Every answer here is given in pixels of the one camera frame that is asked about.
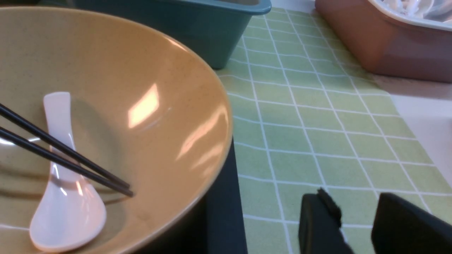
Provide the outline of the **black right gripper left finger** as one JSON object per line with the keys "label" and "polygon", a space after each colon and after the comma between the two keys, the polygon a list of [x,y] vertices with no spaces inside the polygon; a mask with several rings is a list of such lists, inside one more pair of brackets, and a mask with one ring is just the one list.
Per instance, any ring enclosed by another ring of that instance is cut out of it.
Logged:
{"label": "black right gripper left finger", "polygon": [[353,254],[341,232],[342,211],[333,198],[319,188],[301,201],[298,240],[301,254]]}

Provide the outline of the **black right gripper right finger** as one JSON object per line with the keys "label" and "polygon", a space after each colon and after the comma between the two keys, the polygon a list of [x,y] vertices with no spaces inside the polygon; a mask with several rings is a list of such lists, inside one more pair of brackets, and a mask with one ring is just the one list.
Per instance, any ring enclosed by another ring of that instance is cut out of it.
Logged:
{"label": "black right gripper right finger", "polygon": [[371,232],[376,254],[450,254],[451,224],[393,193],[381,193]]}

